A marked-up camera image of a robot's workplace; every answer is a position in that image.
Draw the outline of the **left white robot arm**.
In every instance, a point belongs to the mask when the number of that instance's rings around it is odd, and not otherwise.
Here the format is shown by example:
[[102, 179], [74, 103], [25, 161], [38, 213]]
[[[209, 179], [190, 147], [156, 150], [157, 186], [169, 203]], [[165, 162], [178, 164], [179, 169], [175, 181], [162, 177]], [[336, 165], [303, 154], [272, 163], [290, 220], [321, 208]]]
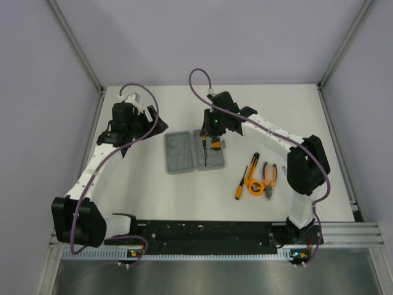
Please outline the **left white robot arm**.
[[90, 161], [75, 185], [51, 205], [57, 240], [72, 245], [99, 247], [119, 236], [125, 243], [139, 238], [136, 218], [101, 204], [104, 190], [130, 144], [163, 133], [168, 125], [158, 116], [158, 104], [142, 109], [134, 92], [120, 96], [112, 107], [112, 118], [98, 136]]

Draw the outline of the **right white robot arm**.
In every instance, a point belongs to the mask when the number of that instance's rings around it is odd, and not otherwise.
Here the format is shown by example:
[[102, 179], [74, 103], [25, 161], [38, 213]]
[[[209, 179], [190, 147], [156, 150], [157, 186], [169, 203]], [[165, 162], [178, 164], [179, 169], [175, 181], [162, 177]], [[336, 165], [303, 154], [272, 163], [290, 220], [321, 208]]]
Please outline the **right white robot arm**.
[[209, 92], [209, 109], [204, 110], [201, 136], [217, 138], [227, 131], [251, 138], [275, 152], [286, 163], [286, 180], [292, 188], [292, 208], [287, 237], [301, 243], [309, 235], [314, 191], [323, 185], [330, 173], [327, 156], [319, 137], [301, 137], [287, 132], [248, 106], [239, 108], [229, 92]]

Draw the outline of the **orange black screwdriver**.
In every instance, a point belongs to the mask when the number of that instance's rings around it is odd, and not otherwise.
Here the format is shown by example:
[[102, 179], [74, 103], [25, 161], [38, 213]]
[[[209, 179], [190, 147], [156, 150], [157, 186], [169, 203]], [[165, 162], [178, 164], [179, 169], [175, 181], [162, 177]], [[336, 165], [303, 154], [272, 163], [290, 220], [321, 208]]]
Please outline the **orange black screwdriver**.
[[[203, 147], [203, 152], [204, 152], [204, 165], [207, 166], [207, 158], [208, 158], [208, 153], [207, 153], [207, 136], [202, 136], [201, 140], [202, 140], [202, 147]], [[214, 137], [211, 138], [211, 150], [213, 151], [219, 151], [221, 150], [221, 143], [220, 143], [220, 139], [218, 137]]]
[[239, 186], [236, 189], [235, 200], [239, 200], [241, 198], [241, 196], [242, 196], [243, 187], [244, 187], [244, 180], [245, 180], [245, 177], [246, 177], [247, 169], [248, 169], [248, 166], [245, 167], [245, 170], [244, 170], [244, 173], [243, 173], [243, 177], [241, 178]]

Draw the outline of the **grey plastic tool case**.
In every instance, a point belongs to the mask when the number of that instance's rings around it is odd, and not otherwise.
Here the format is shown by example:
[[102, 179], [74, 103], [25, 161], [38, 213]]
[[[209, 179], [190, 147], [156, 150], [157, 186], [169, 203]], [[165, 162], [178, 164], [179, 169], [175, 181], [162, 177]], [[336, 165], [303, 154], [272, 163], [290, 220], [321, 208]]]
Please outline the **grey plastic tool case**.
[[221, 143], [221, 150], [210, 149], [211, 140], [207, 140], [207, 166], [204, 165], [204, 152], [200, 129], [192, 132], [182, 131], [167, 133], [164, 137], [166, 172], [170, 175], [191, 173], [194, 170], [207, 171], [225, 167], [225, 141]]

